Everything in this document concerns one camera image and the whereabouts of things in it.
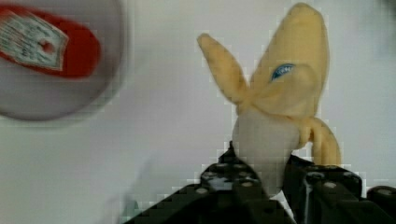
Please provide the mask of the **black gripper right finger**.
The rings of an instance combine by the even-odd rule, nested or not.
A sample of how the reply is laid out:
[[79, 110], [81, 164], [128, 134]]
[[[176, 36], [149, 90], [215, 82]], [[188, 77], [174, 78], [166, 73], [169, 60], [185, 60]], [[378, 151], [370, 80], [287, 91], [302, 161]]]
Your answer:
[[395, 188], [364, 191], [362, 179], [339, 166], [290, 156], [284, 195], [297, 224], [396, 224]]

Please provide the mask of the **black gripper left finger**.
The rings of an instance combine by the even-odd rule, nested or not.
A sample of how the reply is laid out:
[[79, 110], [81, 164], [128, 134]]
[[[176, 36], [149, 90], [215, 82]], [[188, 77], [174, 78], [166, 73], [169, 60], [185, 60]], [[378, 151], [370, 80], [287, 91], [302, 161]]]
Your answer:
[[262, 182], [236, 156], [233, 144], [189, 184], [124, 224], [294, 224]]

